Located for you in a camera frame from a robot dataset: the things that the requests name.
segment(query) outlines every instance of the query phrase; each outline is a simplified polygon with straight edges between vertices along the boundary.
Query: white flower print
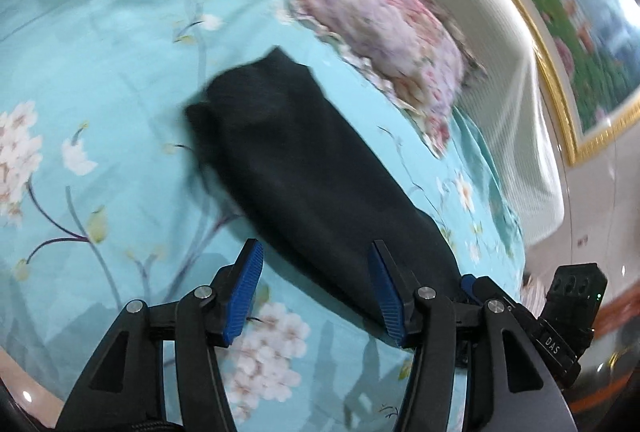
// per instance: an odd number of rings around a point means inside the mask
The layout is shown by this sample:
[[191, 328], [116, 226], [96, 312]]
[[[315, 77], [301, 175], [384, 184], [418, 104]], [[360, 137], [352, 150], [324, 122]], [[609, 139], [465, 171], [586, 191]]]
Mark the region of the white flower print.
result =
[[236, 370], [226, 380], [229, 402], [237, 423], [251, 417], [260, 398], [279, 402], [291, 398], [291, 388], [302, 377], [290, 368], [290, 358], [306, 353], [310, 333], [300, 315], [288, 313], [281, 303], [264, 303], [251, 326], [231, 346]]
[[14, 112], [9, 115], [8, 119], [14, 127], [24, 127], [29, 129], [33, 127], [38, 121], [38, 114], [35, 109], [35, 102], [33, 100], [24, 102], [15, 106]]
[[280, 302], [266, 303], [258, 312], [258, 320], [260, 320], [260, 329], [274, 331], [277, 329], [278, 323], [287, 314], [287, 308]]
[[480, 248], [476, 243], [467, 243], [466, 247], [469, 249], [469, 258], [477, 264], [480, 262]]
[[238, 369], [227, 383], [226, 397], [229, 403], [255, 410], [260, 403], [263, 389], [264, 380], [261, 376], [249, 376]]
[[277, 399], [284, 402], [292, 396], [290, 387], [299, 386], [302, 377], [297, 372], [287, 369], [278, 372], [276, 376], [265, 377], [264, 380], [262, 397], [266, 400]]
[[222, 19], [212, 16], [211, 14], [202, 14], [200, 16], [200, 25], [208, 32], [215, 32], [222, 24]]
[[234, 407], [234, 409], [231, 411], [231, 415], [233, 416], [236, 424], [241, 425], [251, 417], [251, 409], [245, 407], [244, 405], [240, 405]]
[[458, 189], [458, 194], [460, 195], [460, 204], [462, 205], [462, 208], [473, 214], [476, 211], [474, 208], [474, 200], [472, 198], [473, 187], [465, 180], [461, 172], [458, 173], [455, 182], [456, 189]]
[[20, 203], [31, 175], [38, 170], [42, 137], [31, 138], [38, 120], [34, 102], [18, 104], [11, 114], [0, 113], [0, 216], [20, 225]]
[[285, 358], [302, 358], [306, 354], [305, 340], [311, 332], [309, 325], [300, 315], [289, 313], [278, 322], [277, 329], [282, 334], [280, 354]]
[[87, 159], [82, 149], [84, 142], [78, 138], [75, 142], [66, 139], [62, 142], [62, 160], [65, 167], [78, 176], [89, 174], [98, 166], [97, 163]]

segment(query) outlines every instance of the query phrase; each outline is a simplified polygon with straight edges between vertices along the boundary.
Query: green painting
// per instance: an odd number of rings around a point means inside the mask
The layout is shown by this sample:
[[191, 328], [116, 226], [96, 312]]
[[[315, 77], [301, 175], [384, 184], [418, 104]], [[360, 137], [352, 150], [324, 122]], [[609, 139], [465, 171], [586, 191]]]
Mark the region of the green painting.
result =
[[582, 134], [640, 85], [640, 8], [634, 0], [532, 0], [569, 76]]

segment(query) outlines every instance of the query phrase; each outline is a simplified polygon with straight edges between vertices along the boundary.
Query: bed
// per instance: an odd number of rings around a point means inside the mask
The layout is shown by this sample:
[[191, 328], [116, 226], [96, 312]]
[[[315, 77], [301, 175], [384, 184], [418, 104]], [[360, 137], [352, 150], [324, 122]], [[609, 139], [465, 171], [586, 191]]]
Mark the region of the bed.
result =
[[[30, 177], [22, 197], [0, 215], [0, 347], [49, 396], [65, 400], [124, 303], [177, 300], [256, 236], [223, 191], [213, 201], [202, 189], [182, 110], [213, 76], [274, 46], [312, 69], [437, 222], [461, 273], [490, 275], [518, 298], [522, 231], [475, 123], [456, 109], [437, 159], [284, 0], [0, 0], [0, 12], [0, 122], [20, 127], [15, 141], [30, 153], [16, 170]], [[252, 394], [247, 376], [257, 362], [243, 346], [251, 325], [223, 355], [241, 430], [392, 429], [409, 352], [269, 247], [254, 311], [287, 318], [297, 341], [286, 381], [268, 396]], [[168, 419], [179, 421], [169, 346], [165, 355]], [[465, 383], [457, 374], [452, 431], [462, 426]], [[37, 412], [37, 401], [20, 401]], [[41, 417], [54, 423], [55, 412]]]

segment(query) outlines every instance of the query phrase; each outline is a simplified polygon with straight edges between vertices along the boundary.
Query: gold picture frame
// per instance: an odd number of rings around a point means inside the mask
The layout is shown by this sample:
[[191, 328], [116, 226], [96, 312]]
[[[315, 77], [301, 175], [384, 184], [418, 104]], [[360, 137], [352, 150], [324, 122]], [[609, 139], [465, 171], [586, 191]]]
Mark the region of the gold picture frame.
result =
[[615, 138], [638, 122], [640, 119], [639, 90], [635, 89], [596, 127], [583, 133], [580, 119], [576, 114], [575, 98], [568, 75], [540, 13], [531, 0], [511, 1], [527, 23], [534, 40], [540, 76], [556, 111], [559, 129], [564, 139], [562, 148], [564, 160], [569, 166], [579, 165], [605, 149]]

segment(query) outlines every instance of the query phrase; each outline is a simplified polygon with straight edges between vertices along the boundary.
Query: floral pillow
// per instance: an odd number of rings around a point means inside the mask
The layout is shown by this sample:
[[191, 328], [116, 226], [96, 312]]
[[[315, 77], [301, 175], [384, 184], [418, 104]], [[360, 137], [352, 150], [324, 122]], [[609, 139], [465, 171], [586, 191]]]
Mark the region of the floral pillow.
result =
[[298, 19], [338, 41], [355, 66], [405, 109], [434, 155], [449, 141], [449, 117], [468, 71], [456, 40], [423, 0], [289, 0]]

